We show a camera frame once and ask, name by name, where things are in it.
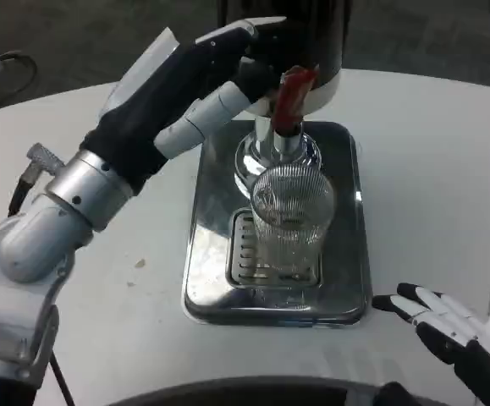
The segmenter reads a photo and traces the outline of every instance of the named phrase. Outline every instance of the white table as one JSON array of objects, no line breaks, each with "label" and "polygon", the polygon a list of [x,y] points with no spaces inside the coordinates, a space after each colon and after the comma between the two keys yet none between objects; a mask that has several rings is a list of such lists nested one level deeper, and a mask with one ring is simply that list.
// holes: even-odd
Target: white table
[{"label": "white table", "polygon": [[[40,141],[69,159],[96,125],[111,88],[0,110],[0,220],[31,144]],[[312,118],[340,122],[361,143],[374,292],[392,293],[403,281],[421,283],[485,315],[490,88],[346,70],[335,99]],[[77,255],[58,298],[55,351],[78,405],[103,405],[188,381],[266,374],[374,385],[397,380],[453,406],[473,404],[451,368],[394,315],[374,311],[344,330],[207,326],[187,318],[180,292],[199,152],[169,162]],[[146,265],[136,268],[139,260]],[[50,371],[36,404],[63,404]]]}]

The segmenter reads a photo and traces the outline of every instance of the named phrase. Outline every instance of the metal base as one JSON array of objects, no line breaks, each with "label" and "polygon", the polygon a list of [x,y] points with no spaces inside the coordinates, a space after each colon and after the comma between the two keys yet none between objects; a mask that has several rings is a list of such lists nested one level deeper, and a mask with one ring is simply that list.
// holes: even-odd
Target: metal base
[{"label": "metal base", "polygon": [[335,123],[306,122],[322,152],[322,171],[337,190],[337,211],[318,267],[306,280],[268,280],[261,268],[235,276],[234,222],[250,202],[239,191],[235,152],[253,130],[234,121],[203,146],[195,190],[183,300],[212,324],[342,326],[356,323],[371,297],[355,143]]}]

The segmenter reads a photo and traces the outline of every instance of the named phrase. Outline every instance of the glass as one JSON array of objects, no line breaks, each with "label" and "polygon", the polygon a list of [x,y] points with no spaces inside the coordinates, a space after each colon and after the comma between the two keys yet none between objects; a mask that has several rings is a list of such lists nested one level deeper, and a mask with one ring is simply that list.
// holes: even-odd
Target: glass
[{"label": "glass", "polygon": [[318,260],[335,213],[335,191],[318,169],[283,165],[252,185],[257,261],[289,275]]}]

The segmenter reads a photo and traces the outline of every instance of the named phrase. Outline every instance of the robotic hand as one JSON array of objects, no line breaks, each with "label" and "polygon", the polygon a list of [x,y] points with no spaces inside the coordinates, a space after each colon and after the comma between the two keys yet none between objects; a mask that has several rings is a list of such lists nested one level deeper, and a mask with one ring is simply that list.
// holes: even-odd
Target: robotic hand
[{"label": "robotic hand", "polygon": [[375,296],[372,307],[414,326],[429,351],[454,365],[455,374],[490,406],[490,317],[483,324],[447,294],[409,283],[400,283],[397,294]]},{"label": "robotic hand", "polygon": [[31,150],[19,185],[31,186],[41,170],[55,178],[25,213],[10,209],[0,223],[0,405],[33,404],[57,335],[55,300],[92,231],[168,159],[278,87],[279,74],[242,57],[263,41],[263,29],[272,39],[284,21],[237,21],[188,45],[165,30],[115,87],[67,165],[38,145]]}]

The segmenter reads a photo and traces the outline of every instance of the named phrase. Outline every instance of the floor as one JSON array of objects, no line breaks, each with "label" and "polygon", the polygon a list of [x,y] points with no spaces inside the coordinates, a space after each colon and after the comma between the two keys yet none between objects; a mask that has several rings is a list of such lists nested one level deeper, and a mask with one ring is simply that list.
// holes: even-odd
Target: floor
[{"label": "floor", "polygon": [[[490,0],[354,8],[345,67],[490,85]],[[215,25],[216,0],[0,0],[0,52],[21,49],[39,65],[18,102],[118,80],[165,26],[189,40]]]}]

